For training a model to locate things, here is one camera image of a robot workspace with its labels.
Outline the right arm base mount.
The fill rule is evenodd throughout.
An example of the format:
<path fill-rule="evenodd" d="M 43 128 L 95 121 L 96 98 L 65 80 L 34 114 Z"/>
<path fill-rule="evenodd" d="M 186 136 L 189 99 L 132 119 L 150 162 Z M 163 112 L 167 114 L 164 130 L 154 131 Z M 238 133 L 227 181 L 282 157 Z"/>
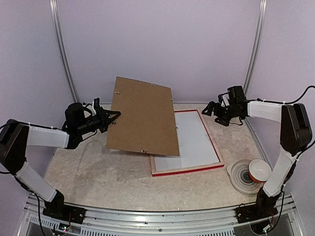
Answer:
<path fill-rule="evenodd" d="M 256 205 L 241 205 L 235 209 L 238 224 L 255 221 L 278 214 L 276 207 L 257 209 Z"/>

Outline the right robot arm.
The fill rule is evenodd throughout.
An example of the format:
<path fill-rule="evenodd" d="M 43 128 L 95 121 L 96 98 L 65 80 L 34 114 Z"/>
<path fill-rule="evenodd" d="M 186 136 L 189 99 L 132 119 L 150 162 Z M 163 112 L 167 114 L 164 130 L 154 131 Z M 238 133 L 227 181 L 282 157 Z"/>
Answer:
<path fill-rule="evenodd" d="M 246 117 L 277 122 L 280 152 L 271 176 L 259 189 L 253 205 L 239 206 L 239 222 L 248 222 L 276 215 L 276 202 L 284 196 L 284 186 L 291 178 L 300 156 L 315 143 L 304 104 L 298 100 L 277 102 L 262 99 L 248 100 L 242 86 L 228 88 L 202 110 L 203 115 L 215 116 L 215 122 L 229 126 L 232 118 L 243 121 Z"/>

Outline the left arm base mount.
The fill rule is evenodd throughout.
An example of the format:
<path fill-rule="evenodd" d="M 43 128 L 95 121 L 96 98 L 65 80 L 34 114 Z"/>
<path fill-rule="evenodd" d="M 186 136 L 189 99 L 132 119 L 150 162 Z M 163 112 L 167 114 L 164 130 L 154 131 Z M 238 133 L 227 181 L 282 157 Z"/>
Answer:
<path fill-rule="evenodd" d="M 86 211 L 82 207 L 65 205 L 62 211 L 45 207 L 43 215 L 69 223 L 83 224 Z"/>

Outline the brown backing board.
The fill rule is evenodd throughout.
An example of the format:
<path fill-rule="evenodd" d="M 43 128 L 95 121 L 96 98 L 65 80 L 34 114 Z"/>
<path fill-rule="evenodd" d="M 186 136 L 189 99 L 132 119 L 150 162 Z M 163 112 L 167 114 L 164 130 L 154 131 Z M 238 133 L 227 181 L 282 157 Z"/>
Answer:
<path fill-rule="evenodd" d="M 111 109 L 121 115 L 108 129 L 108 149 L 180 155 L 171 88 L 117 77 Z"/>

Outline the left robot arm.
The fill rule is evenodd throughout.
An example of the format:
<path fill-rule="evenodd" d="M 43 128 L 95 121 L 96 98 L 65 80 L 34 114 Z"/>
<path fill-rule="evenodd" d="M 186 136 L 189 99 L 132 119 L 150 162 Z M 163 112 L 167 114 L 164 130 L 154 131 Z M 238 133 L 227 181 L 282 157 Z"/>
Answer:
<path fill-rule="evenodd" d="M 1 165 L 23 188 L 43 199 L 45 208 L 59 219 L 69 214 L 64 196 L 30 165 L 27 150 L 33 147 L 74 150 L 85 140 L 84 135 L 107 132 L 121 112 L 106 110 L 95 99 L 88 105 L 72 103 L 64 114 L 62 128 L 15 119 L 9 119 L 0 128 Z"/>

